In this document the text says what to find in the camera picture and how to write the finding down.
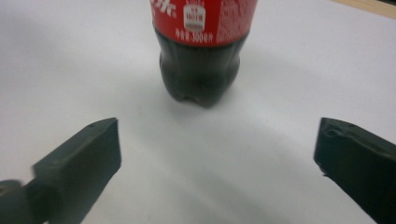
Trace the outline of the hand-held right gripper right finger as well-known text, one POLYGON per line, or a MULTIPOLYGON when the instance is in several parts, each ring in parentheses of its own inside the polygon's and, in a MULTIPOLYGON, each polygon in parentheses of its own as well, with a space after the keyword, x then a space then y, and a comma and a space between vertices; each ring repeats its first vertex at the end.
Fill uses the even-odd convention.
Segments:
POLYGON ((396 224, 396 145, 355 124, 323 118, 314 161, 377 224, 396 224))

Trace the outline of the cola bottle with red cap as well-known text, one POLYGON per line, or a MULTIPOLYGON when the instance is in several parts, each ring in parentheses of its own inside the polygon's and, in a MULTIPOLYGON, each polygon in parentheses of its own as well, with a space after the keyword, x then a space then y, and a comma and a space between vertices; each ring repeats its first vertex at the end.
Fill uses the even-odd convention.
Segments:
POLYGON ((258 0, 149 0, 163 84, 177 101, 217 103, 233 84, 258 0))

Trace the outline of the white table mat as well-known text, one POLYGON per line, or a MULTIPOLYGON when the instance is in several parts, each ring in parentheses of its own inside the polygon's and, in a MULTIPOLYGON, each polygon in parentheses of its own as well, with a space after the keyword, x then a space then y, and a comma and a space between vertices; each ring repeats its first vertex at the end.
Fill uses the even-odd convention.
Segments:
POLYGON ((259 0, 238 76, 176 102, 149 0, 0 0, 0 180, 86 125, 122 165, 85 224, 375 224, 315 164, 322 118, 396 144, 396 20, 331 0, 259 0))

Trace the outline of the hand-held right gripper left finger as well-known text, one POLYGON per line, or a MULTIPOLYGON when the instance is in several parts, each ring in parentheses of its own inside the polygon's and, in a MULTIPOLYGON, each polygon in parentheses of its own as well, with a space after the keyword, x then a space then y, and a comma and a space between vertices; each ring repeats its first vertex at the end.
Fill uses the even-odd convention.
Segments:
POLYGON ((91 123, 33 166, 25 187, 35 224, 80 224, 120 169, 118 120, 91 123))

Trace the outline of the wooden table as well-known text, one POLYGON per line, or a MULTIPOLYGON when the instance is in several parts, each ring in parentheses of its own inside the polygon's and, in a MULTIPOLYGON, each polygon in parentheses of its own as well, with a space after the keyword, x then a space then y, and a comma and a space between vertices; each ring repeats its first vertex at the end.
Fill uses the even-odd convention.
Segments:
POLYGON ((334 2, 361 9, 396 20, 396 0, 333 0, 334 2))

